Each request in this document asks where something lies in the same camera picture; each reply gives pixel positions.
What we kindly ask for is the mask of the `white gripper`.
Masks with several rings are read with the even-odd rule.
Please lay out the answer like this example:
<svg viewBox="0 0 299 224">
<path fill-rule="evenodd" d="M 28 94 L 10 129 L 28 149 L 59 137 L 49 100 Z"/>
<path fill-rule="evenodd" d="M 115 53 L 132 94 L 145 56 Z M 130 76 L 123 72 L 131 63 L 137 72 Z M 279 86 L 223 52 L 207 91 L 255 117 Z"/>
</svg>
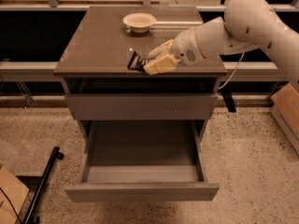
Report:
<svg viewBox="0 0 299 224">
<path fill-rule="evenodd" d="M 176 57 L 168 54 L 171 51 Z M 144 70 L 149 75 L 157 75 L 174 71 L 179 63 L 184 66 L 199 64 L 205 55 L 200 48 L 196 29 L 190 28 L 178 34 L 174 41 L 170 39 L 153 49 L 149 58 L 154 60 L 148 62 Z"/>
</svg>

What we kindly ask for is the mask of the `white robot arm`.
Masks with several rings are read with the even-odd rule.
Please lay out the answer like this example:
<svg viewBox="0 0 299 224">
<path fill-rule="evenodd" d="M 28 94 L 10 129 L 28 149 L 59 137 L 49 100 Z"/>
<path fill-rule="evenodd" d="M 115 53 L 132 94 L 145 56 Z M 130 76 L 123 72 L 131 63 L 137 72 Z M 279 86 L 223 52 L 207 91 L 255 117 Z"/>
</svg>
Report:
<svg viewBox="0 0 299 224">
<path fill-rule="evenodd" d="M 224 16 L 190 28 L 149 53 L 150 75 L 205 58 L 260 49 L 299 91 L 299 34 L 265 0 L 231 0 Z"/>
</svg>

